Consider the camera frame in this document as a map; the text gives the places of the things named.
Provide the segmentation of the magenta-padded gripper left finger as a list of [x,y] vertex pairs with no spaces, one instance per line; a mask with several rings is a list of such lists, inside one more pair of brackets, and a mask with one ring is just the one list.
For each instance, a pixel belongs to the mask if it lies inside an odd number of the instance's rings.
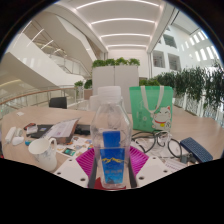
[[65,180],[78,186],[93,189],[96,180],[97,164],[94,149],[89,149],[77,158],[68,158],[55,172]]

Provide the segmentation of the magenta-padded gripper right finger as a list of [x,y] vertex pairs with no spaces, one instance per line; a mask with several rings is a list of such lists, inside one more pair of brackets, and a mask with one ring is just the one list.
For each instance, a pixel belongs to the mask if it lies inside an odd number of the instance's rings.
[[132,188],[143,187],[170,174],[171,171],[158,157],[130,147],[129,180]]

